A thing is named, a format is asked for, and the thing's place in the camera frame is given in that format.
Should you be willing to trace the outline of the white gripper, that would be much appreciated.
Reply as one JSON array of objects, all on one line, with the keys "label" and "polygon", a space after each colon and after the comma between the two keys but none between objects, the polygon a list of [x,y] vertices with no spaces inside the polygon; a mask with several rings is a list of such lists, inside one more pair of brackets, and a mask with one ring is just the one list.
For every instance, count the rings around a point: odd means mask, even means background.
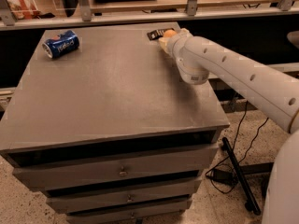
[{"label": "white gripper", "polygon": [[190,31],[186,28],[181,28],[176,35],[172,37],[160,37],[158,41],[163,51],[172,58],[175,58],[189,37],[192,37]]}]

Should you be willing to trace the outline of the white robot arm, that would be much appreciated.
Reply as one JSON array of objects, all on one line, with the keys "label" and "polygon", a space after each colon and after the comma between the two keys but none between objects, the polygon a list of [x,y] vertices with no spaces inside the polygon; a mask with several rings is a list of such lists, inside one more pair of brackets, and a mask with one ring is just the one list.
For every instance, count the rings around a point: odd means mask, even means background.
[{"label": "white robot arm", "polygon": [[290,135],[274,161],[262,224],[299,224],[299,80],[184,28],[159,43],[183,81],[199,85],[216,75]]}]

